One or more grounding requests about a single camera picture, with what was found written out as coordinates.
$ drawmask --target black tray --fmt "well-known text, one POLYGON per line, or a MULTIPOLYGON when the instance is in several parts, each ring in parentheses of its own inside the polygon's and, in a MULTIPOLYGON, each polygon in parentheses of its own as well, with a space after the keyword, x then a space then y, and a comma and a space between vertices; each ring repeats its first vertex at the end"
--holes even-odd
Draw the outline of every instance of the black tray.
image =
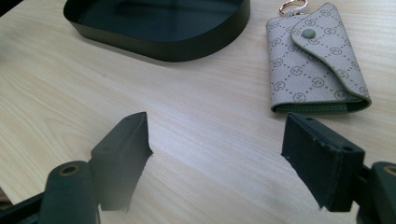
POLYGON ((205 57, 244 30, 250 0, 68 0, 84 37, 167 62, 205 57))

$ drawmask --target key wallet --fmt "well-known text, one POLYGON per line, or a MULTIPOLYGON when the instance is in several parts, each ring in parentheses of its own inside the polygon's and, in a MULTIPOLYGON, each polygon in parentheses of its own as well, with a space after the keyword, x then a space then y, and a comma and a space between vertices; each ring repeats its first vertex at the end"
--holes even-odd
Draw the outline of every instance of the key wallet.
POLYGON ((355 112, 371 104, 337 8, 267 22, 271 110, 305 114, 355 112))

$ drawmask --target green snap button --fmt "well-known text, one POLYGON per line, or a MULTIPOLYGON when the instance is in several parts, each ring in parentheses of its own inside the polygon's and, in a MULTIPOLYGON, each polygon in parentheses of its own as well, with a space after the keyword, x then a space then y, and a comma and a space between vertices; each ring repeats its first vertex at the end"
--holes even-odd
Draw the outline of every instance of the green snap button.
POLYGON ((311 29, 306 29, 303 31, 302 36, 307 39, 312 39, 315 37, 315 31, 311 29))

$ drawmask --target wallet flap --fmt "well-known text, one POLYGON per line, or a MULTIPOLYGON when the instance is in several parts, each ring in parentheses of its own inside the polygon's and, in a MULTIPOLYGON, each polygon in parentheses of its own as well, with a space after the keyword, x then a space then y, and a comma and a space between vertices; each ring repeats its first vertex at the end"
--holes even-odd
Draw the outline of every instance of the wallet flap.
POLYGON ((301 49, 325 63, 335 73, 349 94, 370 104, 356 56, 337 8, 327 3, 304 17, 293 27, 291 39, 301 49))

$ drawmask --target monogram pattern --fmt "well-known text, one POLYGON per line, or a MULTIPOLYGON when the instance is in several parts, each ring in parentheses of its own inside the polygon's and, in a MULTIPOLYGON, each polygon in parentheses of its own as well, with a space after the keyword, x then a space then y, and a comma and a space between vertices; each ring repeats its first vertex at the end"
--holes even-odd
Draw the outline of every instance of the monogram pattern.
POLYGON ((312 14, 267 22, 272 110, 287 105, 371 103, 361 69, 336 7, 325 4, 312 14), (303 37, 306 29, 315 31, 303 37))

